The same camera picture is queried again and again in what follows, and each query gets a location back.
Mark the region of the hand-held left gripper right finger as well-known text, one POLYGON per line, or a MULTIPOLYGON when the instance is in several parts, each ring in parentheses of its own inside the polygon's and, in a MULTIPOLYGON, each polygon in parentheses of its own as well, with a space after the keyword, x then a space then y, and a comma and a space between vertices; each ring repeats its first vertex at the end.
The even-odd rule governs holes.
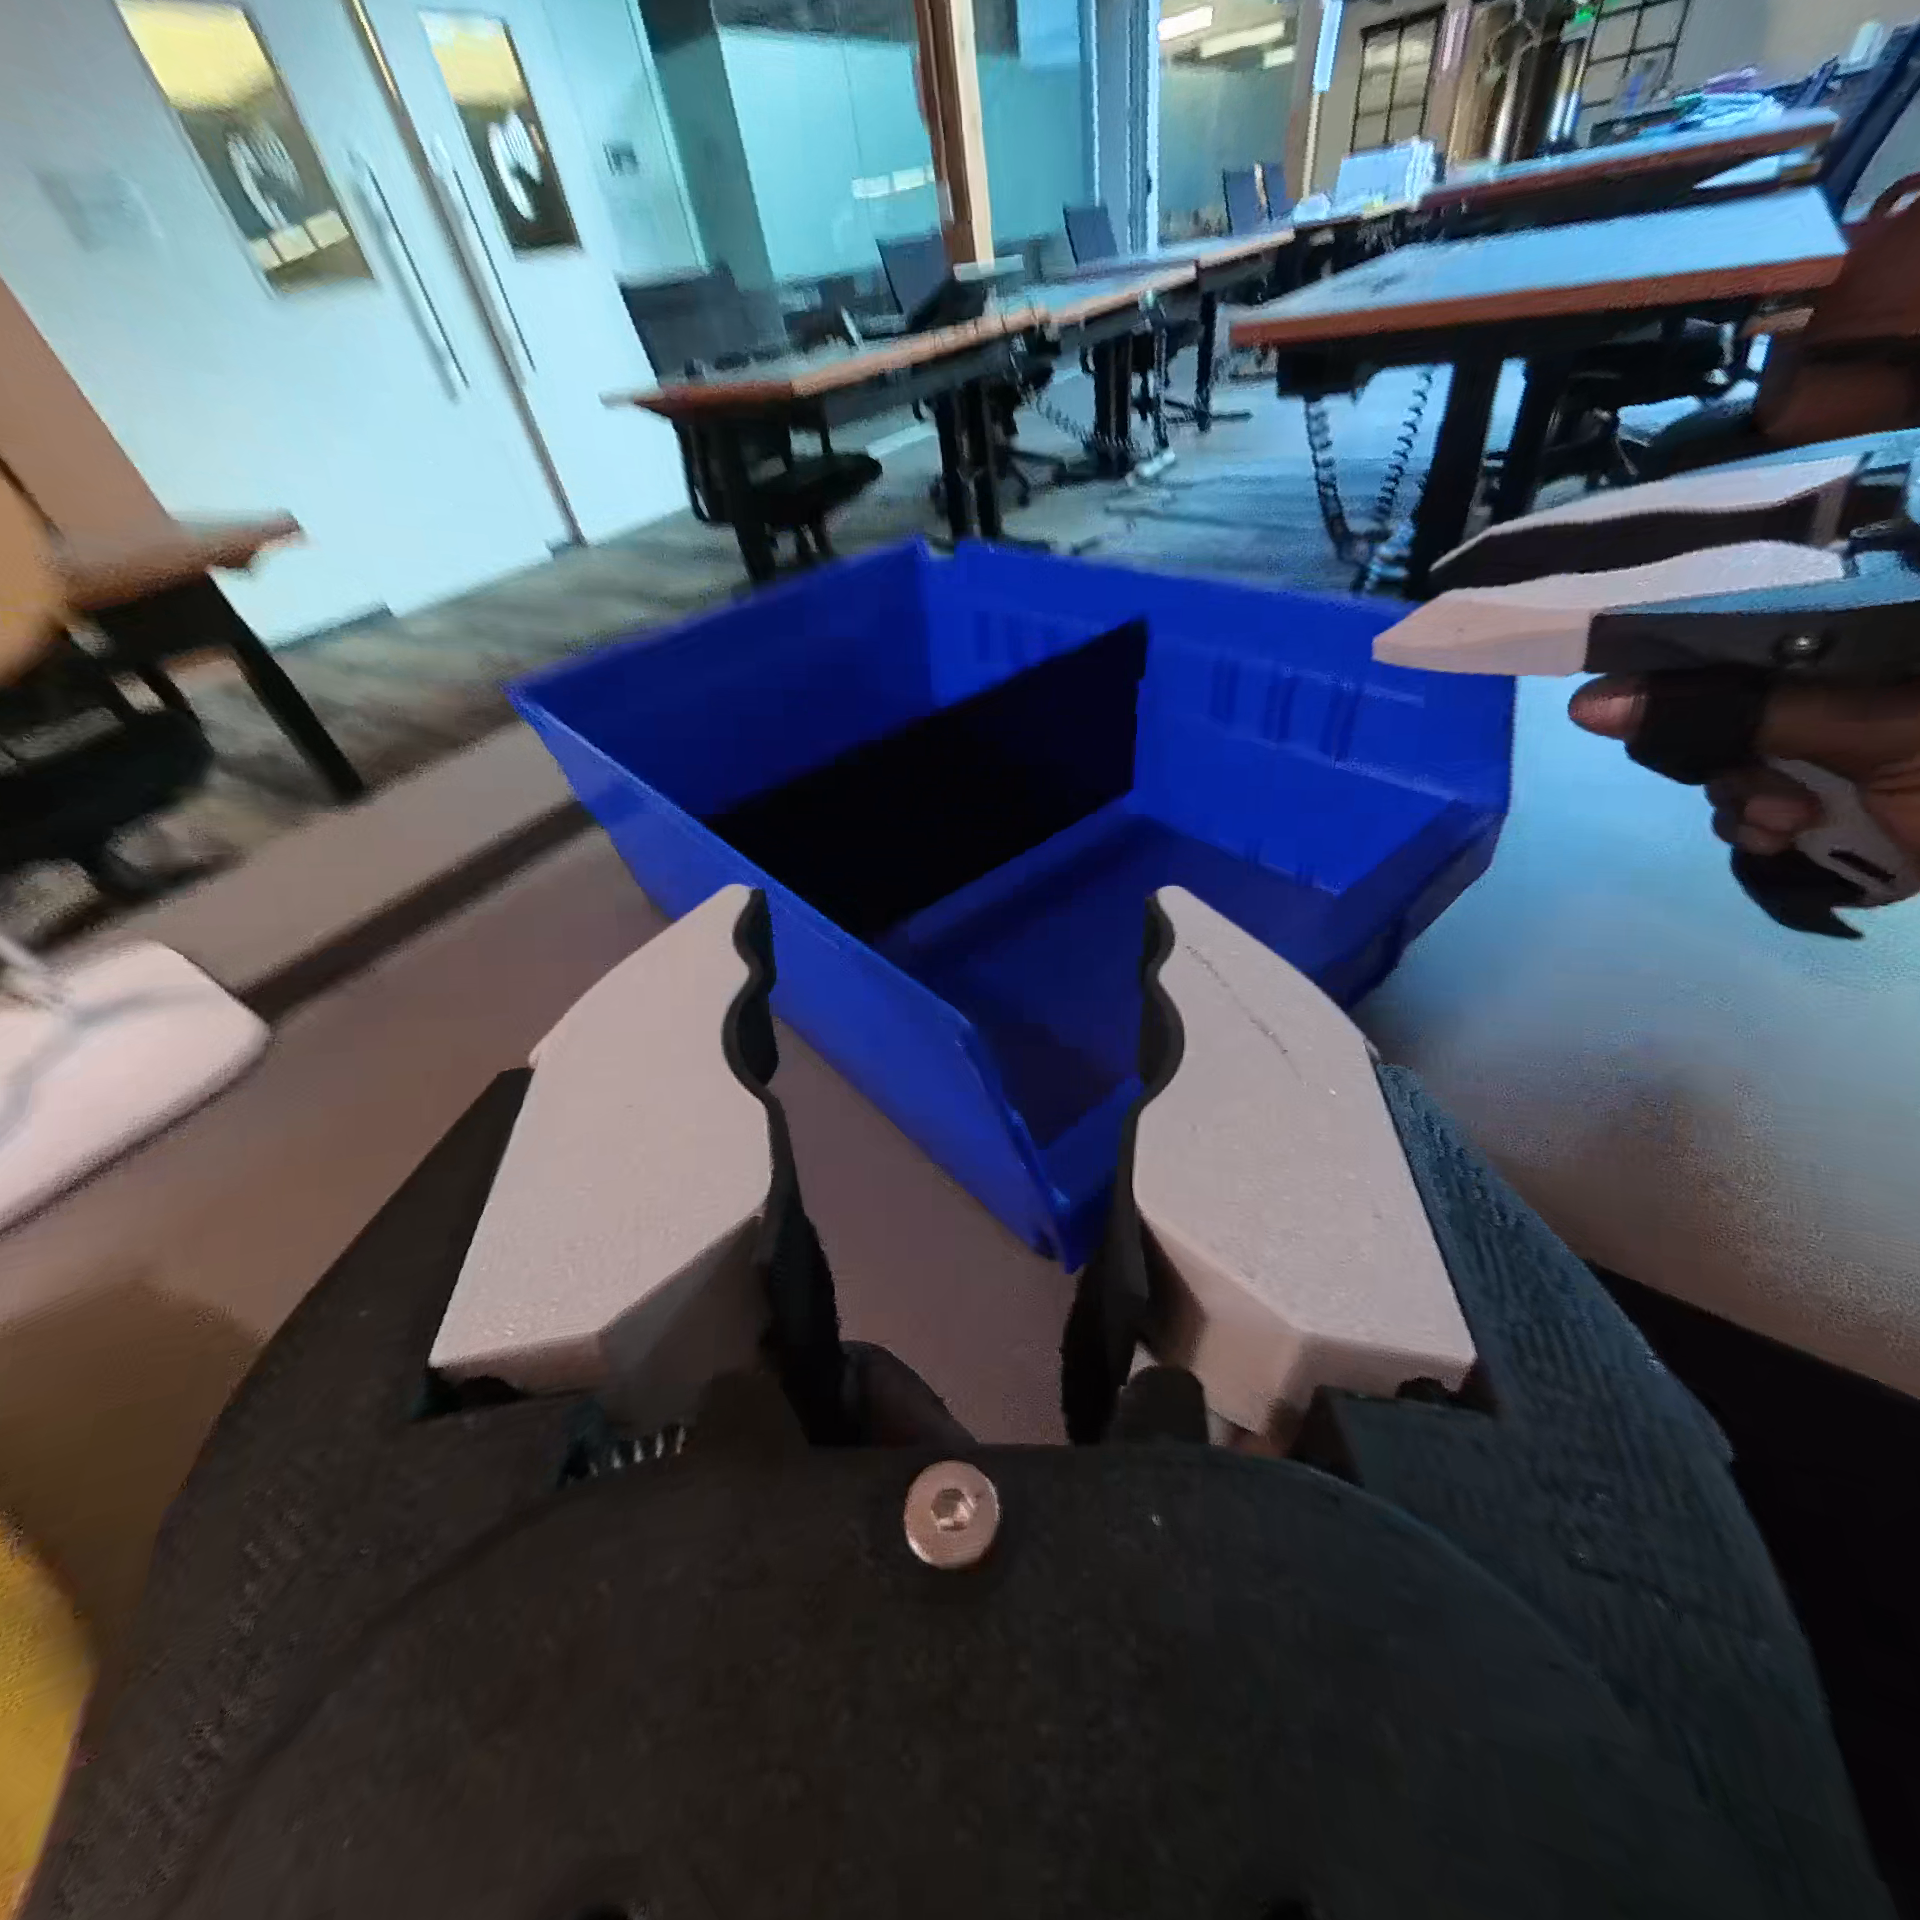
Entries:
POLYGON ((1184 886, 1139 962, 1139 1091, 1065 1324, 1065 1430, 1096 1444, 1149 1369, 1201 1432, 1284 1445, 1314 1399, 1453 1393, 1476 1340, 1356 1021, 1184 886))

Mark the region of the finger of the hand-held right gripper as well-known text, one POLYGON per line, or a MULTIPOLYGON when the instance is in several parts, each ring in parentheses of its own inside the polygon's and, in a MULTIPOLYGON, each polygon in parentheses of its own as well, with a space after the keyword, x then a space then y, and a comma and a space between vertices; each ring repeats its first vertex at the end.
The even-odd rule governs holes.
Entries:
POLYGON ((1701 468, 1661 482, 1589 492, 1488 525, 1428 570, 1428 589, 1506 587, 1559 573, 1661 563, 1714 547, 1838 537, 1863 456, 1701 468))
POLYGON ((1440 673, 1565 677, 1609 611, 1838 582, 1836 547, 1744 540, 1603 571, 1562 571, 1497 587, 1449 587, 1372 641, 1372 660, 1440 673))

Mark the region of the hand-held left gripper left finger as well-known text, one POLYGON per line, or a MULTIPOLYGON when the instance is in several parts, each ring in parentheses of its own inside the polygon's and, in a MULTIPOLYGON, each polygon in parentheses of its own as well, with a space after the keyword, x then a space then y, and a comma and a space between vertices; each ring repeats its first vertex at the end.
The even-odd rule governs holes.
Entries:
POLYGON ((725 883, 541 1038, 427 1353, 438 1379, 690 1427, 765 1369, 846 1435, 836 1288, 774 1091, 772 914, 725 883))

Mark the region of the blue plastic bin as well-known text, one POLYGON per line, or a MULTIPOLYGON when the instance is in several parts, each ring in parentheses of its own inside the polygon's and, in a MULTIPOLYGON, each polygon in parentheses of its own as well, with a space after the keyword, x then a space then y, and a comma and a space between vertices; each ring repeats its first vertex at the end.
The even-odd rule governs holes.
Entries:
POLYGON ((774 1009, 1012 1236, 1082 1263, 1139 1093, 1146 901, 1178 886, 1339 1005, 1488 867, 1514 689, 1374 660, 1396 607, 921 540, 508 685, 654 908, 763 891, 774 1009), (1132 790, 864 942, 701 817, 1132 619, 1132 790))

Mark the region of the yellow plastic bin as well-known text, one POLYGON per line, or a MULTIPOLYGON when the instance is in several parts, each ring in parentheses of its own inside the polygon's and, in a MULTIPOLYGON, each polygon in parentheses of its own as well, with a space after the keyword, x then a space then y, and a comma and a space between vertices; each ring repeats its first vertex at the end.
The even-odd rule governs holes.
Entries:
POLYGON ((1 1517, 1 1916, 20 1916, 66 1788, 98 1654, 28 1533, 1 1517))

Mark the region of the person's right forearm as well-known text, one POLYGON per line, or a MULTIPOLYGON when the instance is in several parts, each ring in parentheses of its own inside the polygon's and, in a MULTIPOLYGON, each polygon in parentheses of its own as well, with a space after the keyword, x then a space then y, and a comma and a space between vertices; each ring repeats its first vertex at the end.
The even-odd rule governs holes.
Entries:
POLYGON ((1768 354, 1751 407, 1763 454, 1917 424, 1917 173, 1843 228, 1846 258, 1768 354))

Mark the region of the grey desk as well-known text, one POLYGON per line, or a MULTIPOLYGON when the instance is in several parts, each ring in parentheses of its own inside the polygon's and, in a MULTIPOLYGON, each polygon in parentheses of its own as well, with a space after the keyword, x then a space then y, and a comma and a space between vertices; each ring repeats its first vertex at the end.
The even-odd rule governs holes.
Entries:
MULTIPOLYGON (((1915 905, 1739 897, 1687 791, 1524 684, 1485 875, 1360 1009, 1576 1252, 1915 1399, 1915 905)), ((3 1514, 98 1593, 247 1362, 425 1148, 660 927, 509 729, 140 924, 272 1040, 3 1236, 3 1514)))

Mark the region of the wooden office table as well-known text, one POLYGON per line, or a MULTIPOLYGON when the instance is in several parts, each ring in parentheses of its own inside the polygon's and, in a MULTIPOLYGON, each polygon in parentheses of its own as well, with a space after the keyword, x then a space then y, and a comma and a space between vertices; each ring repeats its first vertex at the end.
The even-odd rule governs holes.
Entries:
POLYGON ((1447 368, 1446 410, 1411 515, 1403 591, 1468 537, 1502 372, 1526 386, 1489 515, 1521 515, 1574 361, 1627 332, 1700 315, 1742 320, 1763 301, 1815 296, 1849 241, 1825 198, 1796 187, 1386 252, 1280 299, 1239 309, 1236 349, 1319 357, 1331 372, 1447 368))
MULTIPOLYGON (((747 372, 671 387, 660 402, 667 413, 733 420, 756 410, 779 416, 791 425, 798 451, 816 450, 816 437, 807 431, 811 424, 826 425, 831 436, 836 428, 898 407, 929 406, 939 443, 946 529, 957 542, 995 542, 1002 514, 990 424, 982 410, 983 387, 1012 377, 1027 400, 1039 361, 1086 357, 1094 422, 1077 437, 1090 454, 1090 473, 1125 480, 1164 468, 1171 458, 1164 443, 1152 450, 1134 443, 1134 341, 1153 341, 1156 379, 1162 379, 1166 334, 1181 323, 1198 326, 1191 422, 1206 430, 1213 420, 1218 309, 1228 296, 1265 286, 1291 240, 1290 224, 1273 224, 1238 238, 1185 241, 993 299, 980 318, 959 326, 786 354, 747 372)), ((656 397, 651 383, 605 391, 602 403, 637 411, 637 402, 656 397)))

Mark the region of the dark bin divider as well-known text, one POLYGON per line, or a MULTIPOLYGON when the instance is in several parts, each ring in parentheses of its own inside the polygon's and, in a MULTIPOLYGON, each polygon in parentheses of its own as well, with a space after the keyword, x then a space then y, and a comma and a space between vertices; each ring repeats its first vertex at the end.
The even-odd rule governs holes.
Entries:
POLYGON ((699 821, 873 945, 1134 787, 1148 647, 1123 621, 699 821))

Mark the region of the white board stand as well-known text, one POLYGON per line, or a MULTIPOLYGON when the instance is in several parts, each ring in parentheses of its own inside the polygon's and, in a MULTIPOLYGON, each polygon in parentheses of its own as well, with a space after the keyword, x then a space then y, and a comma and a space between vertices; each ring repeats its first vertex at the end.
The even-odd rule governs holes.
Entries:
POLYGON ((69 962, 1 938, 1 1228, 202 1110, 269 1023, 152 940, 69 962))

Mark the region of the black office chair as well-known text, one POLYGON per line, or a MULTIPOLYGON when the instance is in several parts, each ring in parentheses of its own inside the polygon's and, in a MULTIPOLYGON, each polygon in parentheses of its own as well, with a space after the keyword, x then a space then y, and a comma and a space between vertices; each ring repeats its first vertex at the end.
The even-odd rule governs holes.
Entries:
POLYGON ((3 685, 1 875, 72 867, 112 904, 140 905, 204 872, 141 864, 119 850, 133 827, 191 799, 212 744, 183 699, 140 705, 68 632, 3 685))
POLYGON ((789 334, 777 296, 745 289, 723 264, 624 277, 617 294, 658 396, 636 407, 671 428, 693 520, 732 529, 756 586, 777 575, 782 540, 791 542, 799 566, 830 560, 827 520, 879 480, 875 456, 836 447, 821 424, 807 428, 816 447, 798 450, 795 430, 779 413, 667 411, 660 400, 671 387, 783 360, 789 334))
MULTIPOLYGON (((1020 294, 1027 286, 1026 252, 1000 252, 988 259, 954 264, 939 229, 882 238, 875 241, 875 252, 906 334, 970 323, 995 297, 1020 294)), ((1034 493, 1030 469, 1043 468, 1045 461, 1020 447, 1022 390, 1018 381, 1002 377, 986 383, 980 407, 988 424, 993 477, 1007 485, 1015 503, 1024 507, 1034 493)))

